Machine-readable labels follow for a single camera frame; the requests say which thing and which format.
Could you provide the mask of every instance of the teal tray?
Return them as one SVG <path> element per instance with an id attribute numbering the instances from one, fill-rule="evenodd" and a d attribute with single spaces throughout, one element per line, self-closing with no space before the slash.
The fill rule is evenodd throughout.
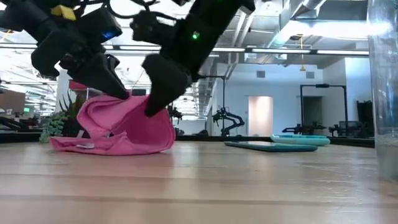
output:
<path id="1" fill-rule="evenodd" d="M 240 147 L 243 149 L 252 149 L 262 152 L 314 152 L 318 146 L 305 146 L 298 144 L 281 144 L 274 142 L 224 142 L 226 146 Z"/>
<path id="2" fill-rule="evenodd" d="M 271 139 L 276 143 L 299 144 L 308 146 L 326 146 L 330 144 L 330 140 L 326 136 L 273 134 L 271 136 Z"/>

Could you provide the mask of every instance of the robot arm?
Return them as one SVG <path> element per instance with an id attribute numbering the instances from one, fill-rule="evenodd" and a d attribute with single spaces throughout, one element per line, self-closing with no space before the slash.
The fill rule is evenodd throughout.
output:
<path id="1" fill-rule="evenodd" d="M 241 127 L 244 125 L 244 121 L 243 121 L 242 117 L 232 114 L 230 112 L 227 112 L 227 110 L 225 108 L 221 108 L 220 110 L 217 111 L 217 113 L 215 115 L 213 115 L 213 121 L 217 122 L 217 126 L 218 126 L 219 119 L 232 121 L 232 123 L 233 123 L 231 126 L 225 127 L 221 130 L 222 136 L 229 136 L 229 130 L 232 130 L 234 128 L 238 128 L 238 127 Z"/>
<path id="2" fill-rule="evenodd" d="M 159 54 L 147 55 L 142 64 L 152 82 L 147 116 L 165 108 L 201 78 L 200 67 L 239 8 L 246 13 L 255 10 L 253 0 L 196 0 L 186 18 L 169 26 L 157 17 L 173 18 L 149 10 L 157 1 L 132 0 L 145 10 L 131 16 L 114 12 L 109 1 L 0 0 L 7 5 L 0 27 L 25 30 L 37 40 L 32 65 L 42 75 L 58 76 L 54 65 L 60 62 L 75 81 L 126 99 L 129 94 L 114 71 L 119 61 L 106 54 L 101 44 L 122 34 L 114 17 L 133 19 L 134 40 L 161 46 Z M 180 6 L 185 3 L 173 2 Z M 103 7 L 82 16 L 88 4 Z"/>
<path id="3" fill-rule="evenodd" d="M 176 107 L 167 106 L 167 111 L 169 112 L 170 118 L 177 118 L 177 124 L 180 124 L 180 120 L 182 120 L 182 113 L 177 110 Z"/>

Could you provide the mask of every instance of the pink cloth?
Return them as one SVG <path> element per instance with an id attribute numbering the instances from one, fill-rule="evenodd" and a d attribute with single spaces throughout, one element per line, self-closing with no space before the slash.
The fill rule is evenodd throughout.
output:
<path id="1" fill-rule="evenodd" d="M 172 147 L 175 131 L 166 109 L 148 118 L 144 115 L 148 96 L 119 100 L 97 96 L 81 107 L 78 122 L 91 139 L 53 137 L 57 151 L 123 156 L 152 154 Z"/>

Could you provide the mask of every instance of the wooden table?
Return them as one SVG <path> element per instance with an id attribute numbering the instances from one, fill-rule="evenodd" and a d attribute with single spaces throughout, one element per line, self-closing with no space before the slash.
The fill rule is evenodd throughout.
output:
<path id="1" fill-rule="evenodd" d="M 179 142 L 149 156 L 0 144 L 2 224 L 398 223 L 374 149 L 268 154 Z"/>

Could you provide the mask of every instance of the ceiling light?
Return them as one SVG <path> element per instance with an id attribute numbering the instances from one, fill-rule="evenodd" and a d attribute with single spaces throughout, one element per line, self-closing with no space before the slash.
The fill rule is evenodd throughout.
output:
<path id="1" fill-rule="evenodd" d="M 160 50 L 161 46 L 119 46 L 121 50 Z"/>
<path id="2" fill-rule="evenodd" d="M 317 53 L 324 55 L 358 55 L 358 56 L 369 55 L 369 52 L 365 50 L 318 50 Z"/>
<path id="3" fill-rule="evenodd" d="M 35 49 L 37 46 L 35 44 L 0 44 L 0 48 L 19 48 L 19 49 Z"/>
<path id="4" fill-rule="evenodd" d="M 112 54 L 121 57 L 137 57 L 145 56 L 147 54 L 159 53 L 158 50 L 107 50 L 107 54 Z"/>
<path id="5" fill-rule="evenodd" d="M 58 85 L 57 82 L 6 82 L 11 85 Z"/>
<path id="6" fill-rule="evenodd" d="M 251 52 L 269 54 L 309 54 L 311 51 L 302 49 L 251 49 Z"/>
<path id="7" fill-rule="evenodd" d="M 324 21 L 316 22 L 309 31 L 312 35 L 323 37 L 364 39 L 369 35 L 380 35 L 392 29 L 391 24 L 387 22 L 368 24 L 366 21 Z"/>
<path id="8" fill-rule="evenodd" d="M 244 48 L 241 47 L 215 47 L 214 52 L 244 52 Z"/>
<path id="9" fill-rule="evenodd" d="M 350 40 L 350 41 L 368 41 L 368 38 L 346 38 L 346 37 L 337 37 L 338 40 Z"/>
<path id="10" fill-rule="evenodd" d="M 257 32 L 261 34 L 273 34 L 274 31 L 269 31 L 269 30 L 257 30 L 257 29 L 251 29 L 250 32 Z"/>
<path id="11" fill-rule="evenodd" d="M 106 50 L 113 50 L 113 45 L 103 45 Z"/>

